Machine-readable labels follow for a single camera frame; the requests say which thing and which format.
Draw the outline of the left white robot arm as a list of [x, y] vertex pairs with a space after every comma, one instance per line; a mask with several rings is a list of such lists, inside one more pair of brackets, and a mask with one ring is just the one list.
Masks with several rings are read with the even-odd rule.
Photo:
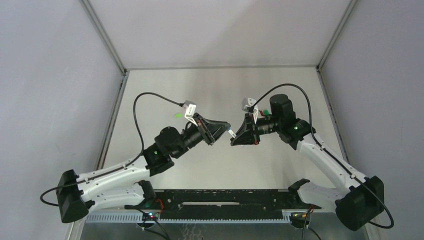
[[195, 123], [178, 131], [163, 128], [154, 143], [133, 160], [100, 170], [77, 174], [62, 173], [55, 191], [62, 223], [72, 223], [89, 213], [118, 206], [151, 205], [156, 198], [148, 178], [163, 173], [200, 142], [212, 146], [231, 124], [194, 114]]

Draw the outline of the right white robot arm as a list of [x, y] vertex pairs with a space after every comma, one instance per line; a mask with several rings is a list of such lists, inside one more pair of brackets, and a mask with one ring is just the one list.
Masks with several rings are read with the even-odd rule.
[[384, 211], [384, 183], [367, 177], [334, 151], [306, 121], [296, 117], [293, 103], [285, 94], [270, 97], [271, 113], [261, 115], [256, 100], [244, 98], [243, 123], [230, 140], [231, 146], [258, 145], [260, 136], [277, 133], [296, 152], [306, 156], [334, 185], [327, 188], [302, 178], [289, 190], [305, 204], [336, 214], [349, 230], [357, 231]]

